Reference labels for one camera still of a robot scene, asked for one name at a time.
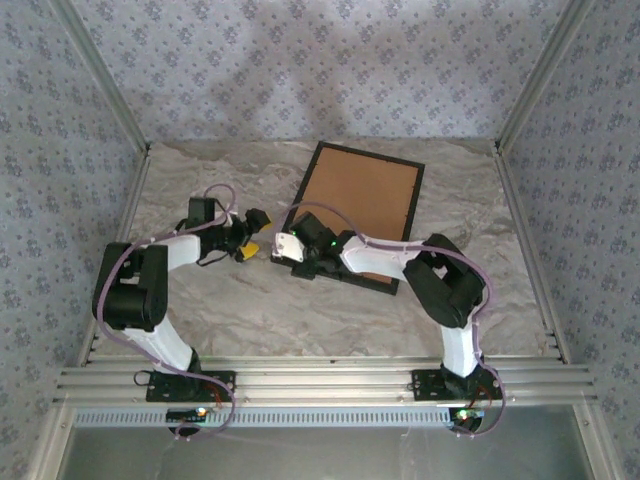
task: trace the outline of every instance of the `white strip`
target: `white strip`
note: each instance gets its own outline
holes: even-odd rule
[[[74,426],[167,427],[167,408],[80,408]],[[203,427],[216,427],[229,411],[209,413]],[[450,426],[449,409],[441,407],[351,407],[351,408],[245,408],[236,412],[234,428],[311,428],[311,427],[443,427]]]

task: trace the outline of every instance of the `gray marble table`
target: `gray marble table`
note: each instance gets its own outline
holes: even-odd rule
[[[425,164],[412,239],[450,237],[491,275],[497,298],[481,319],[488,354],[544,355],[548,346],[489,142],[360,139],[343,143]],[[190,196],[232,184],[242,214],[291,203],[316,142],[156,144],[131,238],[171,229]],[[323,277],[294,278],[269,261],[269,234],[244,264],[181,267],[170,275],[169,314],[201,355],[439,356],[437,325],[401,284],[393,297]],[[98,339],[99,354],[122,354]]]

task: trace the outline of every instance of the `floral wallpaper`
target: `floral wallpaper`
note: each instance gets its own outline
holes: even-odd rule
[[[598,0],[509,154],[572,358],[640,478],[640,4]]]
[[[0,478],[73,362],[136,155],[44,0],[0,3]]]
[[[495,137],[566,0],[75,0],[147,140]]]

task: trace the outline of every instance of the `cork board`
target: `cork board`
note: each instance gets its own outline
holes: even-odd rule
[[[363,233],[386,240],[408,240],[424,165],[340,145],[320,142],[294,203],[329,204],[349,216]],[[318,207],[291,212],[291,222],[310,211],[336,234],[349,226],[337,215]],[[321,275],[337,278],[327,272]],[[352,274],[342,281],[395,295],[398,280],[381,275]]]

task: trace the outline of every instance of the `wire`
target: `wire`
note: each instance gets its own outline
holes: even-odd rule
[[[327,205],[322,202],[305,201],[305,202],[294,203],[282,213],[282,215],[280,216],[280,218],[275,224],[276,228],[274,228],[274,232],[273,232],[273,243],[272,243],[273,254],[277,253],[276,236],[278,235],[278,233],[281,233],[284,222],[289,216],[289,212],[291,212],[292,210],[298,207],[319,207],[319,208],[328,210],[330,212],[333,212],[334,214],[342,218],[342,220],[344,220],[347,223],[347,225],[351,228],[351,230],[353,230],[353,232],[356,234],[358,239],[360,239],[360,241],[362,241],[368,247],[377,248],[379,250],[394,251],[394,252],[423,251],[423,252],[430,252],[438,255],[445,255],[449,258],[453,258],[454,260],[458,260],[464,263],[465,265],[470,267],[478,276],[480,276],[480,278],[482,278],[485,285],[487,286],[487,297],[485,301],[478,306],[475,314],[471,318],[471,335],[473,338],[473,350],[474,350],[473,353],[476,357],[476,361],[478,362],[478,365],[480,365],[480,367],[483,368],[484,370],[487,370],[489,373],[491,373],[491,375],[493,375],[493,377],[496,379],[496,382],[498,383],[498,388],[500,389],[500,393],[502,395],[502,404],[500,406],[500,412],[498,413],[498,416],[496,417],[494,422],[491,425],[489,425],[489,427],[484,429],[482,432],[475,433],[462,427],[454,427],[454,429],[458,434],[464,434],[465,436],[469,436],[471,438],[478,437],[481,435],[486,435],[487,433],[492,432],[498,426],[498,424],[502,420],[502,416],[504,415],[504,411],[507,407],[507,394],[504,388],[504,382],[500,379],[500,375],[498,374],[497,370],[491,367],[490,365],[487,365],[486,363],[484,363],[484,360],[482,359],[482,351],[480,350],[480,343],[478,338],[479,336],[478,335],[478,315],[486,308],[489,301],[495,296],[493,283],[491,282],[491,279],[489,278],[489,275],[487,274],[487,272],[485,272],[484,269],[480,267],[480,265],[475,263],[473,260],[465,257],[464,255],[453,252],[451,250],[447,250],[445,248],[432,247],[430,245],[402,245],[402,246],[385,245],[382,243],[376,243],[375,241],[371,241],[358,229],[358,227],[353,222],[353,220],[351,220],[347,215],[345,215],[338,209],[332,207],[331,205]]]
[[[212,263],[218,263],[221,260],[224,260],[229,256],[229,253],[225,253],[224,255],[219,256],[218,258],[214,258],[213,260],[209,260],[208,262],[202,263],[200,260],[196,262],[199,267],[206,267],[207,265],[211,265]]]
[[[165,234],[162,234],[162,235],[151,237],[151,238],[146,239],[146,240],[139,240],[139,241],[134,242],[133,244],[131,244],[122,253],[122,255],[120,255],[120,258],[118,258],[116,263],[113,265],[113,268],[109,272],[109,275],[107,276],[107,279],[106,279],[106,281],[104,283],[104,286],[102,287],[102,290],[100,292],[100,296],[98,298],[98,305],[97,305],[97,308],[96,308],[96,321],[98,322],[98,327],[104,333],[104,335],[107,338],[109,338],[111,341],[113,341],[115,343],[118,343],[120,345],[123,345],[125,347],[131,348],[132,350],[135,350],[140,355],[142,355],[145,358],[149,359],[157,367],[162,367],[165,370],[173,372],[173,373],[175,373],[177,375],[182,375],[184,377],[194,378],[196,380],[204,380],[205,382],[213,383],[213,384],[217,385],[218,387],[223,388],[228,393],[229,399],[231,400],[231,411],[229,412],[228,418],[218,428],[212,430],[211,432],[207,432],[206,434],[198,435],[198,438],[208,438],[208,437],[214,436],[214,435],[226,430],[228,428],[228,426],[231,424],[231,422],[233,421],[233,417],[234,417],[235,411],[236,411],[236,403],[237,403],[236,402],[236,397],[233,394],[233,391],[227,386],[226,383],[218,380],[217,378],[213,378],[213,377],[210,377],[208,375],[203,375],[203,374],[200,374],[200,373],[187,372],[185,370],[180,370],[178,368],[175,368],[173,365],[169,365],[168,363],[163,362],[159,358],[156,358],[154,355],[150,354],[145,349],[139,347],[135,343],[130,342],[128,340],[124,340],[124,339],[114,335],[111,332],[111,330],[107,327],[107,324],[104,321],[104,306],[105,306],[105,302],[107,300],[107,294],[109,293],[109,289],[113,285],[113,282],[115,281],[116,276],[118,275],[118,272],[120,271],[120,268],[122,267],[124,262],[127,260],[127,258],[129,258],[129,255],[131,255],[137,248],[140,248],[140,247],[142,247],[144,245],[150,245],[150,244],[153,244],[153,243],[156,243],[156,242],[160,242],[160,241],[163,241],[163,240],[168,240],[170,238],[175,238],[175,237],[181,237],[183,235],[188,235],[188,234],[191,234],[191,233],[194,233],[194,232],[197,232],[197,231],[200,231],[200,230],[204,230],[206,228],[209,228],[209,227],[212,227],[212,226],[215,226],[215,225],[220,225],[221,223],[224,223],[224,221],[226,220],[227,215],[229,215],[229,213],[230,213],[231,208],[235,205],[236,192],[230,185],[227,185],[226,183],[217,183],[217,184],[211,185],[209,188],[207,188],[205,190],[204,195],[206,196],[207,193],[209,193],[214,188],[218,188],[218,187],[226,188],[227,190],[229,190],[231,192],[231,202],[229,203],[229,208],[224,210],[223,215],[218,216],[217,218],[214,218],[210,222],[203,223],[202,225],[198,225],[197,227],[193,227],[193,228],[189,228],[189,229],[186,229],[186,230],[182,230],[180,232],[174,230],[171,233],[165,233]]]

